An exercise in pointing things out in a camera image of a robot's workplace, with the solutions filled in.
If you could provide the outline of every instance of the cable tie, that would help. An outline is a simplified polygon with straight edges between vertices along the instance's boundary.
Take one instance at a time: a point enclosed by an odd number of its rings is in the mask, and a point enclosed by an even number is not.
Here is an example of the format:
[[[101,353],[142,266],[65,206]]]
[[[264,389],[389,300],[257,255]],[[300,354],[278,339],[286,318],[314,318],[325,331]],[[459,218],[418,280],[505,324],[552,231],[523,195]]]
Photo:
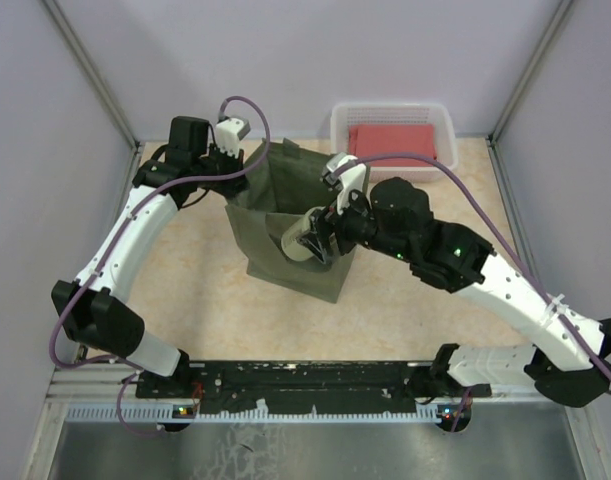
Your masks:
[[[543,328],[548,328],[559,315],[567,315],[569,307],[562,302],[564,298],[565,295],[562,293],[557,297],[550,297],[550,303],[547,305],[547,308],[545,308],[541,321],[539,322]]]

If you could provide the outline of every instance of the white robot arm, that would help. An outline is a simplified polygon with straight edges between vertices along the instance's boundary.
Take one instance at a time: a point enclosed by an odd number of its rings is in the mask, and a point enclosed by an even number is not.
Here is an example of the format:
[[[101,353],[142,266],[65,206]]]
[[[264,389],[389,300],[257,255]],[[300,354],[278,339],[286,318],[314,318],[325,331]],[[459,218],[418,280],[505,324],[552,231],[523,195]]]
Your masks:
[[[584,317],[560,299],[546,303],[489,242],[463,225],[435,220],[427,194],[400,178],[376,185],[368,200],[360,191],[364,165],[338,177],[334,174],[340,165],[355,159],[342,153],[328,163],[322,179],[338,190],[337,200],[308,212],[307,221],[286,233],[286,255],[302,261],[301,250],[306,249],[322,262],[333,262],[333,243],[340,254],[362,245],[409,263],[412,274],[421,281],[491,310],[529,339],[531,343],[515,347],[444,345],[436,357],[435,371],[463,387],[535,385],[552,400],[576,407],[607,391],[609,380],[572,338],[558,314],[571,319],[601,359],[611,353],[611,319]]]
[[[59,281],[52,290],[52,300],[61,314],[80,286],[91,282],[63,323],[67,336],[164,377],[174,374],[183,353],[148,332],[143,320],[127,307],[136,274],[158,234],[192,192],[202,187],[229,197],[246,188],[247,183],[245,177],[239,177],[218,183],[178,185],[155,194],[137,214],[132,212],[170,181],[230,174],[243,168],[239,142],[249,132],[249,122],[241,118],[223,119],[215,127],[216,143],[208,147],[209,128],[209,122],[203,119],[172,120],[165,162],[156,158],[143,164],[134,178],[125,208],[98,252],[75,281]],[[117,236],[123,228],[122,235]],[[109,255],[99,268],[107,252]]]

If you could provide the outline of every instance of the red cloth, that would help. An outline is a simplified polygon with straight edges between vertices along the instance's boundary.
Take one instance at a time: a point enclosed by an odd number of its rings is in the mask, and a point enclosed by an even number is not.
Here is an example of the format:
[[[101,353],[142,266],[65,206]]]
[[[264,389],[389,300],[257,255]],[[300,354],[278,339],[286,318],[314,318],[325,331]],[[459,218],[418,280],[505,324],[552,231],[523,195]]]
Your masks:
[[[414,152],[436,159],[434,125],[356,125],[349,129],[349,152],[357,157]],[[375,167],[427,167],[420,160],[381,160]]]

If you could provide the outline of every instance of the white wall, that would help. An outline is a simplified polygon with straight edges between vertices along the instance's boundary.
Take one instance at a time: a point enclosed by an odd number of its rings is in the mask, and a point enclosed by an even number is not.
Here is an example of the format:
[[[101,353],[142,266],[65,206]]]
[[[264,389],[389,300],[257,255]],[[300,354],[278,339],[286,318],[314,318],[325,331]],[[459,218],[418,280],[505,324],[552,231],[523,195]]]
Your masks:
[[[142,139],[247,95],[279,135],[351,100],[437,101],[489,133],[556,0],[61,0]]]
[[[129,154],[39,3],[0,0],[0,479],[20,475],[53,371],[51,288],[98,247]]]
[[[577,2],[501,148],[549,291],[611,317],[611,0]]]

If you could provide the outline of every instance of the plastic basket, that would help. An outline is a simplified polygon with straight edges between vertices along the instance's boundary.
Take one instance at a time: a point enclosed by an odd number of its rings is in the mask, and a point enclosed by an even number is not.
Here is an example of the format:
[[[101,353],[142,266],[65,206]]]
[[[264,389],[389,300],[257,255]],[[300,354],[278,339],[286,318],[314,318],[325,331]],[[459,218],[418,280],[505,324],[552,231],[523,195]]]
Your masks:
[[[349,129],[360,124],[434,125],[437,160],[450,170],[458,166],[458,152],[452,119],[439,104],[343,103],[332,110],[332,152],[346,152]],[[411,182],[434,182],[444,176],[436,167],[372,167],[370,182],[400,176]]]

